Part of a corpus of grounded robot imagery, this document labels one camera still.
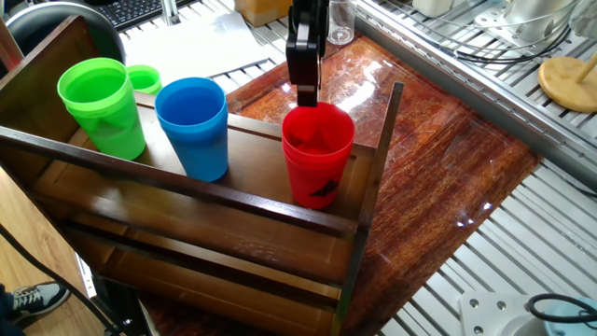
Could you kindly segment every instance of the black cable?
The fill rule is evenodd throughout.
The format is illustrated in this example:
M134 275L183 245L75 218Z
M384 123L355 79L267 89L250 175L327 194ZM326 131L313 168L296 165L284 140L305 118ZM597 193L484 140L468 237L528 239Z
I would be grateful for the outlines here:
M85 304L85 306L95 315L95 317L97 317L97 319L99 319L100 322L102 322L105 328L108 329L108 331L110 331L112 335L116 336L120 334L118 330L107 319L105 319L105 317L102 315L99 309L97 309L97 307L89 299L87 299L85 295L83 295L83 293L81 293L78 289L76 289L73 285L66 281L66 279L56 274L54 271L46 267L34 256L32 256L27 251L27 249L25 249L25 247L23 247L21 243L19 243L19 241L12 234L10 234L10 232L8 232L8 230L4 226L2 226L2 224L0 224L0 235L2 235L4 239L6 239L7 242L11 244L14 249L17 250L17 252L19 252L25 259L27 259L27 261L34 265L38 270L56 280L58 283L66 287L68 291L73 293L73 295L75 295L77 299L81 300L81 302L83 302L83 304Z
M439 48L443 49L444 51L446 51L446 49L450 50L456 56L457 59L460 59L463 61L468 61L468 62L473 62L473 63L486 63L486 64L514 64L514 63L531 61L532 59L543 56L543 55L547 54L548 52L556 49L568 37L570 32L572 32L572 29L570 29L570 27L566 27L566 28L562 29L560 34L553 41L551 41L551 43L547 47L545 47L540 52L536 53L535 55L520 56L518 58L491 59L491 58L473 55L473 54L469 54L466 52L461 52L461 51L457 51L457 50L453 50L453 49L447 49L443 46L440 46Z
M579 188L573 184L570 184L572 186L572 188L576 189L578 192L580 192L581 194L585 195L585 196L589 196L592 197L594 199L597 199L597 193L594 192L590 192L588 190L584 190L583 188Z
M549 43L549 45L547 47L545 47L543 50L536 53L535 55L520 56L518 58L492 59L492 58L473 55L470 53L461 52L461 51L457 51L457 50L445 47L445 46L439 44L437 41L430 39L427 35L424 35L422 32L413 31L413 33L415 33L418 37L424 39L427 43L431 44L432 46L434 46L437 49L440 49L450 55L455 56L459 60L472 62L472 63L504 64L504 65L531 61L537 57L545 55L548 52L556 49L568 37L570 32L572 32L572 29L570 29L570 27L566 24L566 27L564 29L562 29L562 31L558 34L558 36L553 41L551 41L551 43Z
M545 313L541 313L537 311L535 305L539 301L543 300L557 300L557 301L566 301L576 305L586 312L584 314L578 314L577 316L555 316L555 315L547 315ZM555 323L585 323L588 325L589 322L597 322L597 309L591 307L590 305L586 304L583 301L567 297L561 294L540 294L535 295L526 303L526 308L529 310L531 314L535 317L542 319L548 322L555 322Z

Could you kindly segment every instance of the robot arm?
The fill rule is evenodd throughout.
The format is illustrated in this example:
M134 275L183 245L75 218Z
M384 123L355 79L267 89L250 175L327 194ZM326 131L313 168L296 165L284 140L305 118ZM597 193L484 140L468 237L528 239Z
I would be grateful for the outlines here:
M317 106L321 60L326 53L329 0L294 0L288 15L286 61L298 105Z

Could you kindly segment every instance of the keyboard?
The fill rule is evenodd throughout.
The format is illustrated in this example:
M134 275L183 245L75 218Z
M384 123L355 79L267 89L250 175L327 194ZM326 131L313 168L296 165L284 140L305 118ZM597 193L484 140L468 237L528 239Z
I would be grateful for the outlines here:
M179 0L176 1L176 4L181 7L193 1ZM112 22L112 25L120 32L161 15L161 1L120 0L111 5L95 7L95 9Z

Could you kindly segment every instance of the round wooden coaster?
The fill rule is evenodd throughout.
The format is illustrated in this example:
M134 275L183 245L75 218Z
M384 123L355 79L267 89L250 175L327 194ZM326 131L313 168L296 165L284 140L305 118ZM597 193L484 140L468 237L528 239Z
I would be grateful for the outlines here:
M576 83L586 66L572 57L554 57L539 67L539 84L551 99L566 108L597 112L597 70L590 70L580 84Z

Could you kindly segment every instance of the white paper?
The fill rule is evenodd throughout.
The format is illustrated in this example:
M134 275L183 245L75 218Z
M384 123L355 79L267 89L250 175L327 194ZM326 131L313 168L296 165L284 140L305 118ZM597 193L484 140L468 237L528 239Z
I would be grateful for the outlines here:
M265 50L239 13L144 31L132 37L125 49L127 65L155 67L163 86L180 78L211 77L267 61Z

